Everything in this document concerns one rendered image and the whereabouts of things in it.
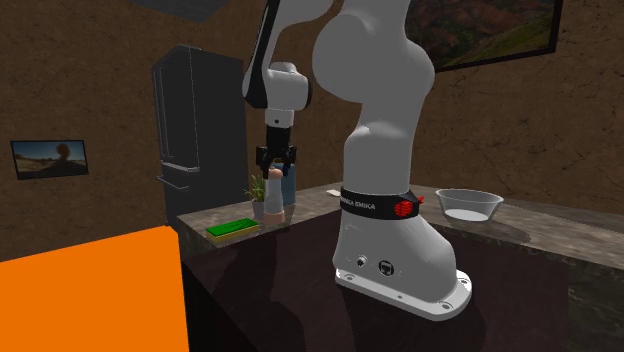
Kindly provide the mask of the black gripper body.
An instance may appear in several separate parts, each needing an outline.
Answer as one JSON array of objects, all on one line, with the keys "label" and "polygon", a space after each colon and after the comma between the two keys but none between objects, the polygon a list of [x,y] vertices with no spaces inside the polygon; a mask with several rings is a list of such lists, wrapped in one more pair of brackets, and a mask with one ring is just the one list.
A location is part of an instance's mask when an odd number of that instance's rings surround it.
[{"label": "black gripper body", "polygon": [[266,126],[266,145],[256,148],[256,162],[270,163],[278,159],[280,163],[294,163],[297,147],[290,143],[291,128]]}]

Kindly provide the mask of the blue cylinder container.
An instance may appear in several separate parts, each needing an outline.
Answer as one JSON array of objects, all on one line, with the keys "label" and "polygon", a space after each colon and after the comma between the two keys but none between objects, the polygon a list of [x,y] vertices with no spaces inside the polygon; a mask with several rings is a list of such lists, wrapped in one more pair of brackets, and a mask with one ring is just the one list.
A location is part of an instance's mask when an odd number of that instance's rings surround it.
[{"label": "blue cylinder container", "polygon": [[295,165],[290,171],[288,177],[282,177],[281,191],[284,205],[292,205],[296,203],[296,167]]}]

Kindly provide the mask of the small potted plant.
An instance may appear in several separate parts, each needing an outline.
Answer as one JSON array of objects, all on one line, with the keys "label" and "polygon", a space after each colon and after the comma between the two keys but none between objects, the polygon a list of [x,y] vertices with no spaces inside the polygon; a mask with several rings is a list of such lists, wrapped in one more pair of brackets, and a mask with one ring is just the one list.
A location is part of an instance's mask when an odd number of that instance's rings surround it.
[{"label": "small potted plant", "polygon": [[262,176],[252,175],[249,188],[244,191],[244,194],[251,200],[254,218],[257,220],[263,219],[265,198],[264,185],[265,183]]}]

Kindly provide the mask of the pale grey and tan vase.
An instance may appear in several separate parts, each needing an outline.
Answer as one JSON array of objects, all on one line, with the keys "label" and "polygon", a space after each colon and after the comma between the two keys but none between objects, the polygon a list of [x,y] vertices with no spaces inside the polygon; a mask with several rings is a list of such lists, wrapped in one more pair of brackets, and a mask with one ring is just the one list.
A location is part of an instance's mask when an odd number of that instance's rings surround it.
[{"label": "pale grey and tan vase", "polygon": [[265,200],[263,221],[268,225],[279,225],[285,222],[285,211],[281,191],[283,173],[280,169],[270,167],[265,180]]}]

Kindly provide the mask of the green and yellow sponge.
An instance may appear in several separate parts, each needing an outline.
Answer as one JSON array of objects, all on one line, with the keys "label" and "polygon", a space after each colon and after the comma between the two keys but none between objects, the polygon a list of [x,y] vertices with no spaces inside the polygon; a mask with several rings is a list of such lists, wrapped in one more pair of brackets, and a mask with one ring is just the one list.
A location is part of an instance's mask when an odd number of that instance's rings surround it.
[{"label": "green and yellow sponge", "polygon": [[205,229],[206,237],[214,243],[228,241],[242,235],[255,233],[258,230],[259,224],[250,218],[243,218]]}]

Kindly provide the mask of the black refrigerator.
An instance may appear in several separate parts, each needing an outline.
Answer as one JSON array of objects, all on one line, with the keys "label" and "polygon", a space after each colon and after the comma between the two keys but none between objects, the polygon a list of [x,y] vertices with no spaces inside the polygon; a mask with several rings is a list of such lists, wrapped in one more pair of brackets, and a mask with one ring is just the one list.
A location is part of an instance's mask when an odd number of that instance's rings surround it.
[{"label": "black refrigerator", "polygon": [[248,187],[242,61],[179,44],[151,68],[167,223],[243,202]]}]

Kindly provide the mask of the dark robot stand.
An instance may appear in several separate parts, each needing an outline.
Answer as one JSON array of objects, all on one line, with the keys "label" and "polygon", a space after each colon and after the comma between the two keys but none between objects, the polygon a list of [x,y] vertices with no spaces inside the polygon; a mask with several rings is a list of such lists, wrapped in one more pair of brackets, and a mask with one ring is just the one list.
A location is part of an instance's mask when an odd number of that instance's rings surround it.
[{"label": "dark robot stand", "polygon": [[568,352],[568,268],[444,228],[473,283],[458,316],[431,322],[339,286],[339,216],[183,262],[190,352]]}]

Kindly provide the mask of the clear glass bowl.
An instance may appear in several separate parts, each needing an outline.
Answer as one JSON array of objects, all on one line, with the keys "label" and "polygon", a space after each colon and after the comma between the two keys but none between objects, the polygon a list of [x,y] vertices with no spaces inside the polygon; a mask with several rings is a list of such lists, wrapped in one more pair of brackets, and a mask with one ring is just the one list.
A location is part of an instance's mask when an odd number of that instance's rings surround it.
[{"label": "clear glass bowl", "polygon": [[439,189],[435,192],[444,215],[469,222],[486,222],[493,218],[504,198],[471,189]]}]

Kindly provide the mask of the orange block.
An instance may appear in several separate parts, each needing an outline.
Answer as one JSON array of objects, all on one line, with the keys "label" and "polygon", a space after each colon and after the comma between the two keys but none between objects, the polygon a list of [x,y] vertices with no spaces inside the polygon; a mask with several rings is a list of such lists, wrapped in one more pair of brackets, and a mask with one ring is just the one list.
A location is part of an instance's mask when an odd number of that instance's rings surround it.
[{"label": "orange block", "polygon": [[177,233],[0,262],[0,352],[189,352]]}]

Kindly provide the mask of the small desert wall picture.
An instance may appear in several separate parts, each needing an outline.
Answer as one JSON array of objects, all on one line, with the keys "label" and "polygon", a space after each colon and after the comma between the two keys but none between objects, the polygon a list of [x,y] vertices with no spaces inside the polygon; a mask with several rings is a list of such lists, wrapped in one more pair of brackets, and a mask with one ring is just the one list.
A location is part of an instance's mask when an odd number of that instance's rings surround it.
[{"label": "small desert wall picture", "polygon": [[18,180],[88,175],[83,140],[12,140]]}]

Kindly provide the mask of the large landscape wall picture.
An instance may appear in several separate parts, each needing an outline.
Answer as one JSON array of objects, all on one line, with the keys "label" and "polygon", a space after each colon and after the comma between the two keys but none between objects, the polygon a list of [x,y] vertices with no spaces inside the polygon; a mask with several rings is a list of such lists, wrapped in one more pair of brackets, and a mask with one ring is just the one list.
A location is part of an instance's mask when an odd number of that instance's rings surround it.
[{"label": "large landscape wall picture", "polygon": [[445,72],[553,53],[563,0],[412,0],[407,37]]}]

